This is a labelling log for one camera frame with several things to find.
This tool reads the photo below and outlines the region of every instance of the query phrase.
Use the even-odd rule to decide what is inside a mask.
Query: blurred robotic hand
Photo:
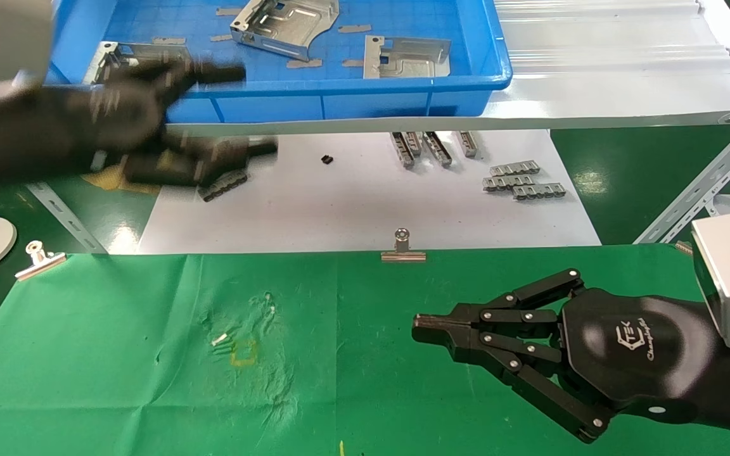
[[[243,66],[154,61],[85,87],[0,83],[0,182],[83,174],[124,162],[139,184],[209,186],[276,143],[189,138],[168,132],[165,112],[194,84],[244,81]]]

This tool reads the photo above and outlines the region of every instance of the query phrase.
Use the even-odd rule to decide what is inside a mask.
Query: robotic hand
[[[562,298],[558,313],[541,309]],[[412,335],[484,367],[585,443],[618,414],[730,428],[730,348],[704,303],[586,289],[568,269],[486,304],[419,314]]]
[[[243,81],[242,66],[154,61],[114,70],[103,86],[0,83],[0,181],[83,174],[125,160],[130,182],[208,186],[275,142],[215,142],[165,130],[165,112],[194,84]]]

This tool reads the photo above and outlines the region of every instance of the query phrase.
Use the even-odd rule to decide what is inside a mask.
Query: metal clip
[[[484,178],[483,190],[510,190],[513,187],[521,185],[534,185],[534,180],[530,176],[506,176],[504,178]]]
[[[475,142],[475,138],[472,138],[472,133],[458,132],[458,137],[461,138],[461,147],[464,149],[464,156],[466,158],[475,158],[475,155],[478,154],[478,144]]]
[[[393,132],[390,134],[394,140],[394,148],[396,148],[396,154],[399,156],[399,161],[402,162],[402,166],[405,168],[412,168],[415,164],[411,148],[407,145],[405,136],[400,132]]]
[[[437,133],[424,132],[424,142],[441,167],[448,168],[449,165],[452,165],[452,156],[447,152],[447,148],[444,147],[444,143],[438,138]]]
[[[537,200],[540,198],[561,198],[565,196],[565,188],[562,184],[536,184],[512,187],[515,192],[515,199]]]
[[[421,155],[421,141],[418,140],[417,132],[405,132],[407,147],[411,150],[413,156]]]
[[[396,230],[396,251],[383,251],[383,263],[421,263],[426,262],[426,252],[411,251],[411,232],[405,228]]]
[[[66,262],[67,260],[67,254],[63,252],[53,253],[50,251],[49,253],[44,253],[44,243],[41,241],[33,241],[27,244],[27,248],[25,248],[24,251],[26,251],[32,259],[32,266],[15,274],[15,278],[18,279],[18,282],[22,282],[32,276],[41,274],[41,272],[60,265],[60,263]]]
[[[539,165],[534,160],[517,161],[507,165],[498,165],[490,167],[489,172],[493,176],[514,176],[517,174],[536,174],[539,173]]]

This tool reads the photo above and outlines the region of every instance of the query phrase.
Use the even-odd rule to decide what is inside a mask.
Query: green table surface
[[[730,454],[730,432],[620,416],[581,444],[479,367],[415,343],[417,312],[572,267],[697,300],[670,246],[88,256],[0,309],[0,454]],[[213,347],[221,334],[227,340]]]

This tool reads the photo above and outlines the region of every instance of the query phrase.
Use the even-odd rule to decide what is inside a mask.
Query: white sheet
[[[476,159],[451,132],[439,135],[454,159],[448,170],[427,152],[405,170],[388,133],[281,136],[276,159],[254,159],[250,180],[210,203],[164,188],[139,253],[391,250],[400,227],[412,249],[599,245],[546,130],[476,132]],[[536,182],[560,182],[568,194],[517,202],[483,191],[490,165],[523,160],[542,167]]]

